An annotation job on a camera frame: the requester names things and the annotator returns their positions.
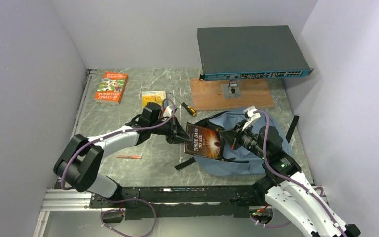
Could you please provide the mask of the dark three days book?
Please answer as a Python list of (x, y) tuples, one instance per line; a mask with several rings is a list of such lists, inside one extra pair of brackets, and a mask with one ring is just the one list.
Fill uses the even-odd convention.
[(214, 160), (223, 158), (217, 131), (187, 122), (186, 133), (191, 140), (184, 143), (184, 153)]

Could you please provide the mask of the blue student backpack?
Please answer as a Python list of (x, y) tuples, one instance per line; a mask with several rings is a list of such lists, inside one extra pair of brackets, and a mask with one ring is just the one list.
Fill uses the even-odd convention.
[[(246, 108), (238, 108), (230, 111), (220, 112), (206, 119), (203, 119), (195, 125), (215, 130), (218, 133), (224, 130), (230, 130), (237, 126), (237, 124), (245, 119), (243, 110)], [(291, 156), (291, 149), (289, 146), (289, 136), (282, 135), (282, 129), (277, 124), (276, 120), (271, 116), (266, 116), (260, 112), (261, 117), (254, 125), (248, 128), (252, 133), (258, 134), (262, 127), (270, 128), (275, 127), (281, 137), (283, 137), (282, 149)], [(210, 158), (192, 157), (177, 165), (175, 168), (180, 170), (192, 163), (197, 163), (208, 173), (216, 176), (235, 176), (235, 175), (259, 175), (265, 174), (263, 169), (263, 160), (246, 148), (231, 149), (230, 146), (220, 137), (222, 146), (222, 159), (214, 160)]]

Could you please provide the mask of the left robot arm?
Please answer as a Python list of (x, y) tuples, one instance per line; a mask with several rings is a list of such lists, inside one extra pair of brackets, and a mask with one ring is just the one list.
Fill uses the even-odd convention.
[(152, 134), (165, 136), (169, 144), (190, 142), (191, 137), (180, 126), (175, 111), (174, 104), (163, 108), (149, 102), (140, 114), (113, 132), (93, 137), (74, 135), (53, 168), (61, 179), (61, 188), (92, 192), (101, 196), (107, 206), (118, 206), (124, 199), (123, 187), (99, 173), (102, 159), (122, 149), (137, 146)]

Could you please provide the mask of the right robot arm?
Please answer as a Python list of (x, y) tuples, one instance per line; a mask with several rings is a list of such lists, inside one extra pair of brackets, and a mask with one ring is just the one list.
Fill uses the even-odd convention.
[(258, 134), (240, 125), (219, 132), (231, 149), (246, 148), (261, 158), (265, 176), (253, 185), (258, 205), (270, 204), (306, 237), (358, 237), (355, 224), (340, 218), (309, 183), (297, 162), (282, 149), (283, 137), (273, 126)]

